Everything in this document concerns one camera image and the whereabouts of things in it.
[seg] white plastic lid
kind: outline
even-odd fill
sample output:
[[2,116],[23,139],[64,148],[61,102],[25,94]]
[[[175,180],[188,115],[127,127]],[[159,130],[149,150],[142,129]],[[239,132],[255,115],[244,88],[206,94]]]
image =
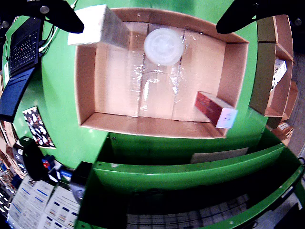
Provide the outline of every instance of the white plastic lid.
[[152,31],[144,42],[145,55],[155,64],[173,65],[180,60],[183,51],[179,34],[166,28]]

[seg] black laptop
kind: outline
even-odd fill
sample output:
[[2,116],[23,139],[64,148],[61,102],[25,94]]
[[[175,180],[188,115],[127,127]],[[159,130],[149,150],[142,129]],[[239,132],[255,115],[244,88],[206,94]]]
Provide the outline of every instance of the black laptop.
[[0,98],[0,120],[13,122],[20,100],[35,67],[40,64],[39,42],[43,21],[27,19],[11,36],[9,70],[10,80]]

